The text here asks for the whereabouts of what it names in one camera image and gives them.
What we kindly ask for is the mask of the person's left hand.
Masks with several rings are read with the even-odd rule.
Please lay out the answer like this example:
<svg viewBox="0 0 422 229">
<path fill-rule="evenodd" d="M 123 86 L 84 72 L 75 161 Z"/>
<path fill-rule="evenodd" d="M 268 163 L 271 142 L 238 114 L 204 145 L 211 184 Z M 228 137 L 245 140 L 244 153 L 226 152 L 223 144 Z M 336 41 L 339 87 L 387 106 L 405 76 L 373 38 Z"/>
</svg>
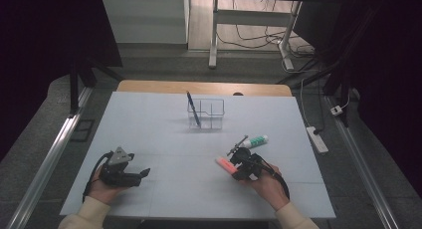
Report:
<svg viewBox="0 0 422 229">
<path fill-rule="evenodd" d="M 116 187 L 106 185 L 100 180 L 101 169 L 97 169 L 91 180 L 91 188 L 88 196 L 104 204 L 110 204 L 119 193 L 126 190 L 126 187 Z"/>
</svg>

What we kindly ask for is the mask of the white green glue stick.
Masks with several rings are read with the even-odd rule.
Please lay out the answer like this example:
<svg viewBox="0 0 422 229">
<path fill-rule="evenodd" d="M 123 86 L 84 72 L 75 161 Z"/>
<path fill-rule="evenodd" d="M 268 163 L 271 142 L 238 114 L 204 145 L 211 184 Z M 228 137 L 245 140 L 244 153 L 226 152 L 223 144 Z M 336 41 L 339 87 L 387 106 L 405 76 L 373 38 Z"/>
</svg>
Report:
<svg viewBox="0 0 422 229">
<path fill-rule="evenodd" d="M 244 140 L 240 144 L 240 146 L 246 147 L 246 148 L 254 148 L 254 147 L 261 146 L 261 145 L 267 143 L 268 140 L 269 139 L 266 135 L 261 135 L 261 136 L 257 136 L 257 137 L 253 137 L 253 138 Z"/>
</svg>

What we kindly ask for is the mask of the pale blue table mat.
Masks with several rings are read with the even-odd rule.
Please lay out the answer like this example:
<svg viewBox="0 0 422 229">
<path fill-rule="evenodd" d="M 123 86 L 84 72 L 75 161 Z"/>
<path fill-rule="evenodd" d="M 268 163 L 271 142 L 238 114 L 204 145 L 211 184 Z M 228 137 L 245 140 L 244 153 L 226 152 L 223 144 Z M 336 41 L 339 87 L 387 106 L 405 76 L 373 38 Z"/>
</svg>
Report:
<svg viewBox="0 0 422 229">
<path fill-rule="evenodd" d="M 221 128 L 194 129 L 183 94 L 113 93 L 62 214 L 79 210 L 95 163 L 122 147 L 134 156 L 128 171 L 149 174 L 113 201 L 113 216 L 271 220 L 273 208 L 215 161 L 244 136 L 265 135 L 268 143 L 256 151 L 279 167 L 294 205 L 311 218 L 333 217 L 296 99 L 226 96 L 223 101 Z"/>
</svg>

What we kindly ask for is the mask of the white panel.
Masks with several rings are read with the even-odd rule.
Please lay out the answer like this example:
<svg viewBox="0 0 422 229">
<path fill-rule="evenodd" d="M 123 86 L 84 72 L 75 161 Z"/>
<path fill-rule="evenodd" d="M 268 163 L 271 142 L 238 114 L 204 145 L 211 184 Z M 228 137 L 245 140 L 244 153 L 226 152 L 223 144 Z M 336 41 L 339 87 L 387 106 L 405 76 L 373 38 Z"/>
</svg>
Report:
<svg viewBox="0 0 422 229">
<path fill-rule="evenodd" d="M 118 43 L 187 44 L 189 0 L 103 0 Z"/>
</svg>

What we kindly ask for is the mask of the white power strip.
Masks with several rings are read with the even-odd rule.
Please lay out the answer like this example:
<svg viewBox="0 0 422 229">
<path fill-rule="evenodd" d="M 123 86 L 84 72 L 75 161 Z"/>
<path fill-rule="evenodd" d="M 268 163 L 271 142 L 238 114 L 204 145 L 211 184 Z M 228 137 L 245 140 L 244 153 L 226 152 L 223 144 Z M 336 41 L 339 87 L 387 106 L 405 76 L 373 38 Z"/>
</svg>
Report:
<svg viewBox="0 0 422 229">
<path fill-rule="evenodd" d="M 316 128 L 313 126 L 307 127 L 307 133 L 313 145 L 316 147 L 318 153 L 328 153 L 328 148 L 326 147 L 325 143 L 323 142 L 321 136 L 316 133 Z"/>
</svg>

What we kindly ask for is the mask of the aluminium rail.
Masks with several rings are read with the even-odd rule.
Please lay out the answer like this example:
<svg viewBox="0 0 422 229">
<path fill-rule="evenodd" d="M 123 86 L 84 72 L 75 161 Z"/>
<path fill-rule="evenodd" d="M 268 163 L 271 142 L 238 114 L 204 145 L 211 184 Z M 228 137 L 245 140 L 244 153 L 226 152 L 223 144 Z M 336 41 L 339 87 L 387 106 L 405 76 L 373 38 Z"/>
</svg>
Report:
<svg viewBox="0 0 422 229">
<path fill-rule="evenodd" d="M 351 161 L 362 181 L 365 191 L 370 198 L 371 205 L 384 229 L 400 229 L 398 220 L 393 213 L 384 193 L 377 183 L 369 164 L 367 163 L 359 143 L 351 129 L 346 127 L 339 116 L 330 115 L 350 155 Z"/>
<path fill-rule="evenodd" d="M 74 114 L 66 117 L 39 170 L 7 224 L 6 229 L 25 229 L 81 118 L 93 90 L 93 88 L 84 87 L 82 92 L 77 96 L 77 108 L 73 110 Z"/>
</svg>

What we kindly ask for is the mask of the dark floor hatch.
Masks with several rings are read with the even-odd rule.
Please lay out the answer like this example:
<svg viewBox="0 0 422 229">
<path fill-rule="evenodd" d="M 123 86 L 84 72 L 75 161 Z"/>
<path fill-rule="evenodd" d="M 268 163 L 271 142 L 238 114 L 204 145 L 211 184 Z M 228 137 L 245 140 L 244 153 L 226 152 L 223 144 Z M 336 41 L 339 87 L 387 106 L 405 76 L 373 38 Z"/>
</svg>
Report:
<svg viewBox="0 0 422 229">
<path fill-rule="evenodd" d="M 93 119 L 80 120 L 71 136 L 71 141 L 86 142 L 92 132 L 94 123 Z"/>
</svg>

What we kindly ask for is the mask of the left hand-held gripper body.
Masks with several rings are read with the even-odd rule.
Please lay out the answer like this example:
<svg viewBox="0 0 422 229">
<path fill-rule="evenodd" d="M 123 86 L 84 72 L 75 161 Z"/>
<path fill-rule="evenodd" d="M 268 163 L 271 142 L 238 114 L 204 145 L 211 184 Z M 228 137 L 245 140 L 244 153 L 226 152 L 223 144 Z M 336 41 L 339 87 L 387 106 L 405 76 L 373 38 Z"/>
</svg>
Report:
<svg viewBox="0 0 422 229">
<path fill-rule="evenodd" d="M 100 180 L 109 186 L 132 187 L 141 182 L 139 173 L 126 173 L 124 170 L 132 161 L 127 153 L 119 146 L 111 153 L 111 157 L 103 164 Z"/>
</svg>

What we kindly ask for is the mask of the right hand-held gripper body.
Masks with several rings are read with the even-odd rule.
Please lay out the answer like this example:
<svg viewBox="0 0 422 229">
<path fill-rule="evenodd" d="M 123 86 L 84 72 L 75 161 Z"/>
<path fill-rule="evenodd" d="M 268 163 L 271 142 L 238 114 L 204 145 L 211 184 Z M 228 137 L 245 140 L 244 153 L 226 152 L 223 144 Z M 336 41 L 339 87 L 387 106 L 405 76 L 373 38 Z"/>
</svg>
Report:
<svg viewBox="0 0 422 229">
<path fill-rule="evenodd" d="M 229 160 L 236 163 L 238 171 L 245 171 L 251 175 L 259 177 L 263 167 L 262 158 L 252 153 L 249 148 L 241 147 L 240 144 L 248 137 L 245 135 L 243 139 L 237 142 L 227 153 Z"/>
</svg>

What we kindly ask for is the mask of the clear plastic pen holder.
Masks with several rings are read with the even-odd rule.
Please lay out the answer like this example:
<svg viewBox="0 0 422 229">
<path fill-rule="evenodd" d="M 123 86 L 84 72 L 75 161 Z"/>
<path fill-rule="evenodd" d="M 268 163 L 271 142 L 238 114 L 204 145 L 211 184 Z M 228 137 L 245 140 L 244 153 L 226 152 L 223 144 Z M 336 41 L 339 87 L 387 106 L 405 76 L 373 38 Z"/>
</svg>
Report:
<svg viewBox="0 0 422 229">
<path fill-rule="evenodd" d="M 192 99 L 196 112 L 201 122 L 201 127 L 196 124 L 192 109 L 187 103 L 189 127 L 196 129 L 221 129 L 225 114 L 225 103 L 221 99 Z"/>
</svg>

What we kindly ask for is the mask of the person's right hand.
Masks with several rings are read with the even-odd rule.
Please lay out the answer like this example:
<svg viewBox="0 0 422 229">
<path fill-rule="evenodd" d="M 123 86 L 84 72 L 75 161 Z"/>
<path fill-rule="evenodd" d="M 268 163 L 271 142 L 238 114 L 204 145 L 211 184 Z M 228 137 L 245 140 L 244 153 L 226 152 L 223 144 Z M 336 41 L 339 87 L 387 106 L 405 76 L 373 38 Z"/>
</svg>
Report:
<svg viewBox="0 0 422 229">
<path fill-rule="evenodd" d="M 252 187 L 275 211 L 290 202 L 282 184 L 268 171 L 263 171 L 256 180 L 247 180 L 244 184 Z"/>
</svg>

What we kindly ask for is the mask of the orange highlighter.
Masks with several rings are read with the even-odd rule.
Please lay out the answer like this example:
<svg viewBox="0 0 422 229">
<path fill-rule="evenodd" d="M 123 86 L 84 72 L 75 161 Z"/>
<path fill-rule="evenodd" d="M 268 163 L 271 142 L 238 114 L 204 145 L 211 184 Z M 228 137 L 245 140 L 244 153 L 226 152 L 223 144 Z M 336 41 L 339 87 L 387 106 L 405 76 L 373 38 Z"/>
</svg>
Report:
<svg viewBox="0 0 422 229">
<path fill-rule="evenodd" d="M 229 174 L 234 174 L 238 171 L 238 169 L 230 161 L 228 161 L 226 158 L 217 157 L 215 159 L 215 161 L 219 166 L 221 166 Z"/>
</svg>

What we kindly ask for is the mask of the dark curtain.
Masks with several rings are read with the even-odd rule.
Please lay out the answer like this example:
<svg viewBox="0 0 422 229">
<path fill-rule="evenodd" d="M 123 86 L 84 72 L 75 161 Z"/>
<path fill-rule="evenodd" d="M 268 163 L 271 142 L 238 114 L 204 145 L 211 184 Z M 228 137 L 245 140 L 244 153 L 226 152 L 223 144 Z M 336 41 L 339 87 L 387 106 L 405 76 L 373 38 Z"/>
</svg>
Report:
<svg viewBox="0 0 422 229">
<path fill-rule="evenodd" d="M 328 65 L 350 54 L 360 118 L 422 197 L 422 0 L 306 1 L 296 31 Z"/>
<path fill-rule="evenodd" d="M 122 65 L 103 0 L 0 0 L 0 161 L 50 83 L 90 59 Z"/>
</svg>

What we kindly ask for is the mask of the white metal desk frame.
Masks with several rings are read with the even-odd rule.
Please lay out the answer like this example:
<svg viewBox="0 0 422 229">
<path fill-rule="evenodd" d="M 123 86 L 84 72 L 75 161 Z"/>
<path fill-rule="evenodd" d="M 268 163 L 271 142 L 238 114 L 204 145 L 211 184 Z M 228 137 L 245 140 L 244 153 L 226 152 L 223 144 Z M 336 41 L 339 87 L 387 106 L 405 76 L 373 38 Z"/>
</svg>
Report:
<svg viewBox="0 0 422 229">
<path fill-rule="evenodd" d="M 224 10 L 218 7 L 218 0 L 213 0 L 212 12 L 212 35 L 208 67 L 215 69 L 217 64 L 217 27 L 221 25 L 248 25 L 248 26 L 269 26 L 284 27 L 286 29 L 282 40 L 278 43 L 279 51 L 283 58 L 283 66 L 291 71 L 294 68 L 288 51 L 288 44 L 293 33 L 301 1 L 293 1 L 289 13 L 264 12 L 247 10 Z"/>
</svg>

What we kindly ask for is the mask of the blue pen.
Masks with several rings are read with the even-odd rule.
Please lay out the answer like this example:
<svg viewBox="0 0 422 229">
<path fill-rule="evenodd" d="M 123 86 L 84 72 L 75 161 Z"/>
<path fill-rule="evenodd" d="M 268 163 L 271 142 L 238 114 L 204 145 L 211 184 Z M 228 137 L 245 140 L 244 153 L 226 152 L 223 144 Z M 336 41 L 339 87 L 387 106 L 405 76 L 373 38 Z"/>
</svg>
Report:
<svg viewBox="0 0 422 229">
<path fill-rule="evenodd" d="M 190 95 L 190 93 L 189 93 L 188 91 L 186 92 L 186 95 L 187 95 L 188 103 L 189 103 L 189 105 L 190 105 L 190 107 L 191 107 L 191 109 L 192 109 L 192 112 L 193 112 L 193 115 L 194 115 L 194 118 L 195 118 L 196 124 L 197 124 L 199 127 L 201 127 L 201 122 L 200 122 L 199 117 L 198 117 L 198 114 L 197 114 L 197 112 L 196 112 L 195 105 L 193 104 L 193 100 L 192 100 L 192 98 L 191 98 L 191 95 Z"/>
</svg>

